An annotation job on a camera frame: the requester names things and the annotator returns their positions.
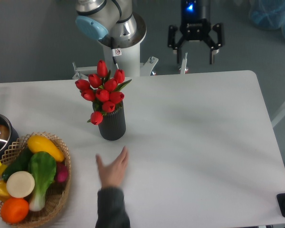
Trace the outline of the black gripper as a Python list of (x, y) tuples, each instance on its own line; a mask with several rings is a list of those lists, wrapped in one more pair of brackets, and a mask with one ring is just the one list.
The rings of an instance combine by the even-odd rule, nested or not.
[[(182, 60), (182, 46), (185, 41), (204, 41), (210, 48), (209, 63), (214, 64), (214, 56), (219, 49), (225, 45), (224, 24), (210, 23), (210, 1), (209, 0), (182, 0), (181, 1), (181, 25), (182, 36), (178, 42), (175, 41), (178, 27), (169, 25), (168, 44), (169, 48), (176, 51), (177, 64)], [(210, 32), (217, 34), (217, 41), (214, 41)]]

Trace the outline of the grey sleeved forearm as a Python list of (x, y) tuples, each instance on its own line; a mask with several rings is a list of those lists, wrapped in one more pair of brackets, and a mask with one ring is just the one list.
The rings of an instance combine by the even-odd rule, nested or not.
[(124, 193), (120, 188), (109, 187), (97, 193), (96, 228), (130, 228), (131, 223), (125, 209)]

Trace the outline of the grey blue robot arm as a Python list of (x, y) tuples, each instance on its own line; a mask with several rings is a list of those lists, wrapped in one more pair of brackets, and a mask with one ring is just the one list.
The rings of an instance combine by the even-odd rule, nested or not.
[[(186, 41), (203, 41), (210, 48), (210, 64), (224, 45), (222, 23), (212, 25), (209, 0), (182, 0), (181, 25), (170, 25), (167, 46), (181, 60), (181, 48)], [(146, 35), (143, 19), (133, 12), (130, 0), (78, 0), (76, 25), (87, 37), (110, 49), (129, 48)]]

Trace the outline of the person's bare hand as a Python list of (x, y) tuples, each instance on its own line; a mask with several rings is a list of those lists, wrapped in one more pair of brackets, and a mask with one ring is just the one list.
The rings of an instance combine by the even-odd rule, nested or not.
[(98, 168), (101, 189), (119, 188), (124, 180), (129, 161), (129, 152), (126, 146), (109, 165), (104, 165), (99, 154), (95, 156)]

